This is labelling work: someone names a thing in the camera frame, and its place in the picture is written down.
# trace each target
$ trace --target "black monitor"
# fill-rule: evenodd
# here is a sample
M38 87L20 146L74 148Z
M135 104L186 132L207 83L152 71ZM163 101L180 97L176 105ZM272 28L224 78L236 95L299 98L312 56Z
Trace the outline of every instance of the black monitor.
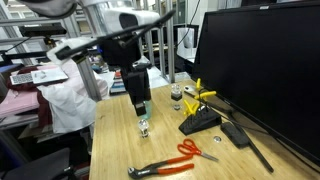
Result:
M193 28L194 29L194 43L193 43L193 47L196 48L197 47L197 43L198 43L198 32L199 32L199 25L193 25L193 24L176 24L173 25L173 43L174 45L177 45L178 42L178 28ZM152 36L152 43L159 43L159 39L158 39L158 31L157 30L152 30L151 31L151 36ZM168 43L167 40L167 27L163 27L163 41L164 44ZM145 43L145 37L142 36L142 44L146 44Z
M207 12L192 79L320 166L320 2Z

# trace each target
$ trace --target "scissors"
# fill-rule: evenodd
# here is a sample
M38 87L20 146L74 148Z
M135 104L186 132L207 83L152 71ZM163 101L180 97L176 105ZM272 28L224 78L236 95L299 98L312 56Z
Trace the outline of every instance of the scissors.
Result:
M207 153L201 152L196 144L191 139L183 140L183 144L178 144L178 150L185 155L200 155L202 157L208 158L212 161L219 161L217 158L210 156Z

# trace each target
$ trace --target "black stand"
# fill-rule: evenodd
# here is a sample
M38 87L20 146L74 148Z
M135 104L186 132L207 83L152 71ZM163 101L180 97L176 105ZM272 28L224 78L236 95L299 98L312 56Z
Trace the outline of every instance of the black stand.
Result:
M184 135L196 133L221 124L221 116L211 108L204 107L198 110L195 116L190 115L179 126Z

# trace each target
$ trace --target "small glass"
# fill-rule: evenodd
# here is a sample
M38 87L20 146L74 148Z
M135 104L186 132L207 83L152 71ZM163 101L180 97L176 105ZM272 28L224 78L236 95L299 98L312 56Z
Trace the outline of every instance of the small glass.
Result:
M149 123L148 123L147 120L141 119L141 120L138 122L138 127L139 127L139 129L140 129L141 137L142 137L142 138L146 138L146 137L149 136L149 131L148 131Z
M172 107L174 110L178 111L181 109L181 99L182 99L182 91L179 84L173 84L171 86L171 100Z

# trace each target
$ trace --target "metal tool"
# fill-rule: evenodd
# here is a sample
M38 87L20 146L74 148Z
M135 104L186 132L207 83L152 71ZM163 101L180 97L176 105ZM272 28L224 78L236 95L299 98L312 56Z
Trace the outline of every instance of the metal tool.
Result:
M163 168L163 169L158 169L158 167L163 166L163 165L167 165L167 164L173 164L176 162L185 161L185 160L191 159L192 157L193 157L193 155L187 155L187 156L183 156L183 157L173 158L173 159L169 159L166 161L161 161L158 163L150 164L140 170L133 168L133 167L129 167L128 174L133 179L141 179L141 178L143 178L145 176L149 176L149 175L155 175L155 174L162 174L163 175L163 174L172 174L172 173L181 172L181 171L193 168L194 164L185 164L185 165L182 165L179 167Z
M178 144L178 150L185 155L200 155L202 157L208 158L212 161L219 161L217 158L210 156L207 153L201 152L200 149L191 139L184 139L183 144Z

